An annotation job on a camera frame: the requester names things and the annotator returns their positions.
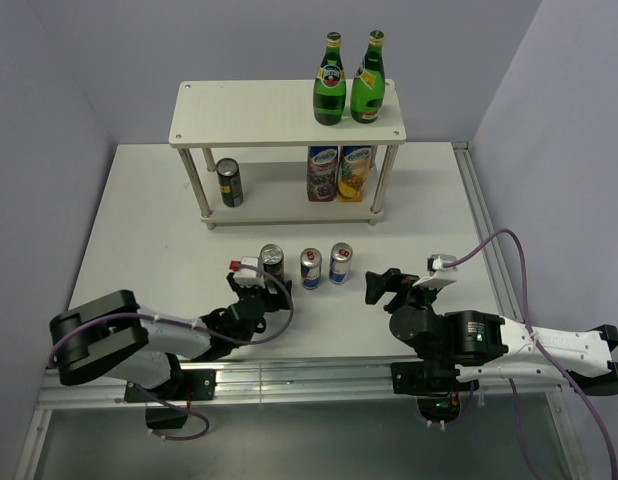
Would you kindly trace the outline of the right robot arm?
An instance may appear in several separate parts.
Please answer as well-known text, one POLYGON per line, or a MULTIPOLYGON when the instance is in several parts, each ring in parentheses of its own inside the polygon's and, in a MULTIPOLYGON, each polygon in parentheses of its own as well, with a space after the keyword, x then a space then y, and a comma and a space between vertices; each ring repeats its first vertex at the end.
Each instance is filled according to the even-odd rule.
POLYGON ((476 310, 436 313, 438 294, 457 279, 454 269, 432 270, 426 277, 397 268, 366 272, 366 304, 392 294, 383 308, 389 330, 417 356, 391 365, 395 393, 434 396, 512 379, 551 386, 573 380, 588 396, 618 394, 618 362, 611 356, 618 346, 615 326, 569 332, 527 328, 476 310))

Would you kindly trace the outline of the black can front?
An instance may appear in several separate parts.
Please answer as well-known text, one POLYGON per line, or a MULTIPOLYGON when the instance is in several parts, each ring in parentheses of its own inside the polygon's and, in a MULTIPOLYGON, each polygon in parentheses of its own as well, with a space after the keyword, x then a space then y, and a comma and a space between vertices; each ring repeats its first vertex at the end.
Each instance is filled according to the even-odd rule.
POLYGON ((216 173, 224 205, 240 207, 243 203, 243 189, 238 162, 233 158, 222 158, 216 164, 216 173))

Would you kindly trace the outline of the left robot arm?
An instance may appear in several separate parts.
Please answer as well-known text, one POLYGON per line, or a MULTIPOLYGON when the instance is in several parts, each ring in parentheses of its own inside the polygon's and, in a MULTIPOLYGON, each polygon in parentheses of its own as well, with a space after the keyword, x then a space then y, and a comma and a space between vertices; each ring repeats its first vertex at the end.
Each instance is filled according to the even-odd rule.
POLYGON ((214 362, 241 346, 267 343, 266 314, 294 311, 292 283, 285 277, 240 264, 226 280, 236 302, 194 319, 144 309, 126 289, 55 316, 49 323, 50 363, 61 384, 109 377, 140 385, 161 400, 210 398, 210 387, 186 373, 182 360, 214 362))

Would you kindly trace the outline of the green glass bottle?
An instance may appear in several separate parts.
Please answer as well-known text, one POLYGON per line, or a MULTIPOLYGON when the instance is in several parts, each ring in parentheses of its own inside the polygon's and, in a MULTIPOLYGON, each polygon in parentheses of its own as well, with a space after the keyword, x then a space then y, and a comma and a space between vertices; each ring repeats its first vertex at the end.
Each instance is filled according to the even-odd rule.
POLYGON ((313 113, 316 121, 331 126, 340 122, 346 102, 346 80, 339 32, 329 32, 326 49, 313 87, 313 113))
POLYGON ((350 98, 350 111, 359 123, 374 122, 383 105, 385 71, 382 47, 385 35, 381 30, 369 34, 365 56, 355 74, 350 98))

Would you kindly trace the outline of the black can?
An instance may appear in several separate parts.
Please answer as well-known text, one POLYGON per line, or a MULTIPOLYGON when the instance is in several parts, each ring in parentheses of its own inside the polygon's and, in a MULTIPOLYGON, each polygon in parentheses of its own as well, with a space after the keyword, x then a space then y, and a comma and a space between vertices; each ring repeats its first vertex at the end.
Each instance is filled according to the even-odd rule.
POLYGON ((265 272, 279 281, 284 281, 284 252, 276 244, 266 244, 259 254, 260 264, 265 272))
POLYGON ((243 203, 243 189, 238 162, 233 158, 222 158, 216 164, 216 173, 224 205, 240 207, 243 203))

